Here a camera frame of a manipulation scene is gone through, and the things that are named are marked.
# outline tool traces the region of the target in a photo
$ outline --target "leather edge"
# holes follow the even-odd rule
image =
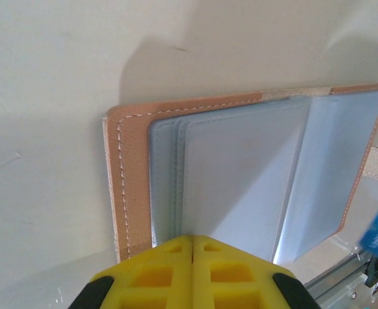
[[[119,248],[119,236],[118,236],[118,227],[117,227],[117,217],[115,212],[115,199],[113,194],[113,173],[112,173],[112,164],[110,160],[110,146],[109,146],[109,128],[108,128],[108,117],[104,116],[102,124],[103,124],[103,137],[104,137],[104,153],[106,156],[106,165],[107,165],[107,176],[108,176],[108,183],[109,183],[109,194],[110,194],[110,203],[111,203],[111,215],[113,218],[113,228],[114,228],[114,244],[116,253],[120,252]]]
[[[367,92],[367,91],[374,91],[374,90],[378,91],[378,84],[362,85],[362,86],[335,87],[335,88],[332,88],[330,90],[330,94],[331,95],[333,95],[333,94],[337,95],[337,94],[343,94],[343,93]],[[364,166],[366,164],[366,159],[369,156],[370,149],[372,147],[373,138],[374,138],[374,136],[376,134],[377,128],[378,128],[378,117],[377,117],[375,125],[373,127],[372,134],[370,135],[370,138],[369,138],[369,141],[368,141],[368,145],[366,146],[366,151],[364,152],[361,166],[359,168],[359,171],[357,173],[354,185],[353,185],[352,190],[350,192],[349,199],[348,199],[348,202],[347,202],[346,207],[345,207],[345,211],[344,211],[343,216],[342,216],[342,220],[341,220],[341,222],[340,222],[340,224],[339,224],[339,226],[338,226],[338,228],[337,228],[337,230],[336,230],[336,232],[334,234],[337,234],[338,232],[340,232],[341,230],[343,230],[343,227],[344,227],[345,221],[346,221],[346,216],[348,214],[348,211],[349,211],[349,208],[350,208],[350,204],[351,204],[351,202],[353,200],[355,191],[356,191],[357,186],[359,184],[359,181],[361,179],[361,176],[362,176],[362,173],[363,173],[363,170],[364,170]]]

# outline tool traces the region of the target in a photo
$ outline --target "white wall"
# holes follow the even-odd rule
[[[365,82],[378,1],[0,0],[0,308],[66,308],[115,263],[111,106]]]

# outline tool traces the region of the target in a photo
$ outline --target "tan leather cover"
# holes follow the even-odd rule
[[[151,248],[149,126],[152,121],[256,104],[294,95],[319,96],[373,90],[378,90],[378,84],[334,88],[275,89],[240,95],[191,98],[111,108],[106,113],[103,123],[117,259],[122,261]],[[378,119],[350,193],[339,230],[345,223],[347,210],[363,171],[377,125]]]

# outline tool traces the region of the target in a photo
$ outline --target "square cutout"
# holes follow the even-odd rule
[[[179,253],[179,252],[182,251],[182,249],[183,249],[183,246],[182,246],[182,244],[179,243],[179,244],[177,244],[173,247],[166,249],[165,251],[170,252],[170,253]]]
[[[144,266],[130,282],[130,287],[171,286],[173,268],[169,266]]]
[[[251,282],[253,275],[243,263],[215,263],[210,269],[211,282]]]
[[[207,243],[204,245],[204,250],[208,252],[217,252],[220,251],[220,248],[218,248],[216,245],[212,243]]]
[[[214,295],[214,309],[266,309],[257,291],[227,292]]]

